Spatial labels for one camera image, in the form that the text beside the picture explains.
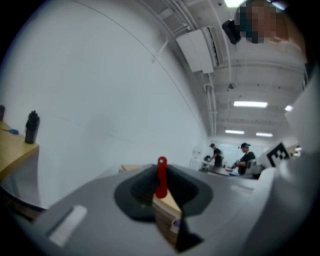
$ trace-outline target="fluorescent light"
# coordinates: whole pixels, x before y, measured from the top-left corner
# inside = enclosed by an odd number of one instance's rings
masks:
[[[238,7],[244,0],[224,0],[228,7]]]
[[[225,130],[226,134],[245,134],[243,130]]]
[[[292,106],[288,105],[288,106],[285,107],[284,110],[290,112],[290,111],[293,110],[293,109],[294,109],[294,108],[293,108]]]
[[[268,103],[262,101],[235,101],[233,105],[235,107],[266,108]]]
[[[261,137],[272,137],[272,133],[263,133],[263,132],[257,132],[255,135],[261,136]]]

